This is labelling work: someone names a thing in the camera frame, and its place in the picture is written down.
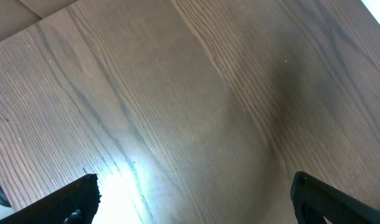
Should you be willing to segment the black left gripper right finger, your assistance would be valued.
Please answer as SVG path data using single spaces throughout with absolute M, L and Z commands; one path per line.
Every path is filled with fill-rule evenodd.
M 380 223 L 379 210 L 303 171 L 295 173 L 290 198 L 299 224 Z

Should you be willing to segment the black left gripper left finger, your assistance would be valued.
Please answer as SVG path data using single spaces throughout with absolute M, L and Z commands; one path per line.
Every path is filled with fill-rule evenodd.
M 96 174 L 86 174 L 0 220 L 0 224 L 92 224 L 100 203 Z

